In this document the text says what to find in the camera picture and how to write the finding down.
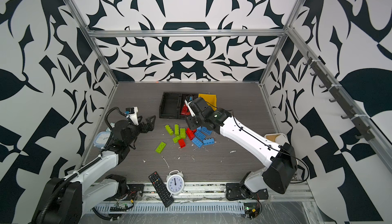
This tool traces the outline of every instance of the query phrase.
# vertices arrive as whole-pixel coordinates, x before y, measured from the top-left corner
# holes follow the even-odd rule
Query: black plastic bin
[[[185,119],[187,116],[181,115],[181,110],[187,95],[193,95],[193,99],[199,97],[199,94],[164,92],[159,106],[159,118]]]

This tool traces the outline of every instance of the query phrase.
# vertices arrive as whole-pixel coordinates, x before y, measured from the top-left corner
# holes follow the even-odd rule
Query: remote control
[[[150,182],[153,184],[165,207],[169,207],[174,202],[174,199],[171,197],[170,192],[167,190],[158,173],[155,171],[148,178],[150,178]]]

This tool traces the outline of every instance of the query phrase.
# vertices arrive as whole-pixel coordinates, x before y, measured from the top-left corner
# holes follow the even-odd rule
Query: clock face
[[[169,182],[167,183],[167,187],[174,193],[180,191],[183,185],[184,183],[182,182],[182,179],[178,176],[170,178]]]

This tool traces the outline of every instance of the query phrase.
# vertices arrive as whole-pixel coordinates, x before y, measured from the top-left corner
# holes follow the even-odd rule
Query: yellow bin
[[[213,107],[213,106],[216,107],[216,95],[199,94],[199,97],[202,97],[206,102],[212,105],[211,107],[213,108],[214,111],[216,110],[216,108]]]

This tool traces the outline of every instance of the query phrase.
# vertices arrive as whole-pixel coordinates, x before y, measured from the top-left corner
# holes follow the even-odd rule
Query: green lego brick
[[[187,137],[184,128],[179,129],[179,136],[181,137],[181,139],[185,139]]]
[[[167,132],[169,133],[169,135],[173,135],[174,134],[173,130],[170,128],[170,126],[168,124],[165,125],[165,128],[166,128]]]
[[[161,152],[163,151],[163,149],[165,148],[165,146],[166,146],[166,143],[161,142],[161,143],[159,144],[159,146],[155,149],[155,152],[161,153]]]
[[[174,143],[178,143],[178,140],[181,139],[181,137],[178,135],[175,138],[173,138]]]
[[[178,136],[178,135],[179,135],[179,128],[178,128],[178,124],[175,124],[175,125],[174,125],[174,133],[175,133],[175,135],[176,135],[176,136]]]

